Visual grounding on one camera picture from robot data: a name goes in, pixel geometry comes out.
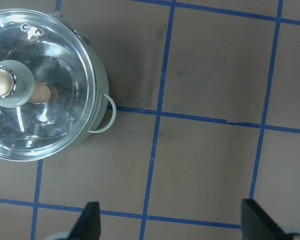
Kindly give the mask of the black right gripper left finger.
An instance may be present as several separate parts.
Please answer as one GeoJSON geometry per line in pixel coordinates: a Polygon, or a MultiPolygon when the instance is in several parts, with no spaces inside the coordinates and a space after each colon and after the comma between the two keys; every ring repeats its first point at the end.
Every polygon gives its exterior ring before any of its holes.
{"type": "Polygon", "coordinates": [[[73,228],[66,237],[67,240],[98,240],[101,236],[101,217],[99,202],[88,202],[73,228]]]}

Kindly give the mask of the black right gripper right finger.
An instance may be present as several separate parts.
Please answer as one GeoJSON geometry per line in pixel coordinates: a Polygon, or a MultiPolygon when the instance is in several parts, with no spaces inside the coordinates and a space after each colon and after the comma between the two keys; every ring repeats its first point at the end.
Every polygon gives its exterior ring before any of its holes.
{"type": "Polygon", "coordinates": [[[253,199],[241,201],[241,232],[246,240],[289,240],[279,225],[253,199]]]}

